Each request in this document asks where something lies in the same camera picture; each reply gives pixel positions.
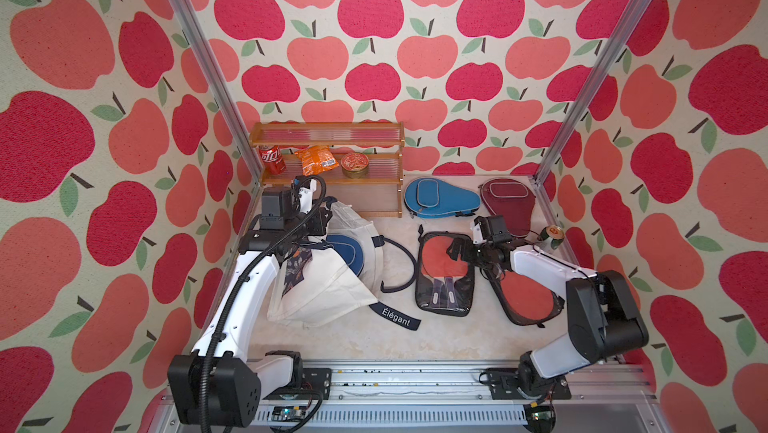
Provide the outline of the dark blue paddle case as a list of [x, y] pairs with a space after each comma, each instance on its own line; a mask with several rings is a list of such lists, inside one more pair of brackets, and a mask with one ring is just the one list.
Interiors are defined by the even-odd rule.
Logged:
[[359, 277], [365, 265], [365, 257], [360, 243], [353, 237], [329, 234], [326, 241], [345, 261], [347, 267]]

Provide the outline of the light blue paddle case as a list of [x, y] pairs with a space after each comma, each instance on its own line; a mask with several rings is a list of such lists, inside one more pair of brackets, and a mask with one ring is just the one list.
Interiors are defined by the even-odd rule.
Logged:
[[481, 206], [480, 196], [443, 180], [423, 177], [411, 181], [404, 204], [414, 216], [425, 219], [473, 216]]

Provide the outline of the white canvas tote bag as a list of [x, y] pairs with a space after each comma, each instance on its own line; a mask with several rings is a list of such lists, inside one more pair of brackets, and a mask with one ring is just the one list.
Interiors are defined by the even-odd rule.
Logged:
[[[327, 234], [298, 244], [285, 260], [274, 282], [267, 318], [286, 326], [315, 328], [341, 318], [361, 307], [370, 308], [383, 319], [409, 331], [421, 325], [417, 318], [382, 303], [380, 294], [407, 289], [416, 280], [417, 261], [400, 243], [378, 233], [373, 222], [362, 218], [351, 206], [330, 197], [325, 200], [332, 218]], [[365, 257], [357, 277], [326, 241], [329, 234], [355, 238]], [[410, 261], [409, 280], [398, 286], [384, 284], [384, 252], [391, 245]]]

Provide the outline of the clear case red paddles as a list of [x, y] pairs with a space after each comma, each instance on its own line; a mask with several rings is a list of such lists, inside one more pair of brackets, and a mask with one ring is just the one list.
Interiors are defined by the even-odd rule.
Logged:
[[438, 315], [466, 317], [475, 289], [475, 253], [465, 234], [428, 232], [419, 238], [415, 302]]

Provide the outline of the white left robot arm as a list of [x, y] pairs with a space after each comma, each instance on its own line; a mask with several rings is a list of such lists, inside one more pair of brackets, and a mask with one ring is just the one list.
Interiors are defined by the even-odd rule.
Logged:
[[248, 362], [248, 343], [259, 311], [283, 263], [310, 236], [326, 231], [325, 181], [299, 176], [264, 191], [261, 213], [241, 234], [235, 270], [222, 302], [192, 351], [175, 356], [168, 382], [181, 423], [203, 432], [246, 428], [261, 400], [302, 394], [301, 355], [276, 351]]

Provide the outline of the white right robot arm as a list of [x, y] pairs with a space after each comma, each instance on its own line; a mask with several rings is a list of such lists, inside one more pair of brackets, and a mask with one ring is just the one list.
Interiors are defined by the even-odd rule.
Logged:
[[520, 357], [513, 381], [538, 400], [573, 371], [646, 346], [649, 334], [627, 279], [560, 260], [515, 239], [500, 216], [476, 217], [470, 240], [455, 240], [446, 253], [470, 265], [527, 277], [565, 301], [567, 332]]

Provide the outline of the maroon paddle case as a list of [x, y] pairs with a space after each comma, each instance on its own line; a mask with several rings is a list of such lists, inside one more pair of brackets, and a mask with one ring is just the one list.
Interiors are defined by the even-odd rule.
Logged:
[[480, 198], [492, 216], [501, 216], [510, 234], [525, 238], [531, 232], [535, 196], [531, 190], [513, 179], [492, 179], [479, 187]]

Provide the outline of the black paddle case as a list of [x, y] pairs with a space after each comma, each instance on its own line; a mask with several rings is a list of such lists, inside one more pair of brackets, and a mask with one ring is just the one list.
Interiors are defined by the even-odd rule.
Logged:
[[555, 293], [511, 270], [496, 265], [487, 279], [505, 316], [515, 325], [543, 328], [564, 309], [564, 300]]

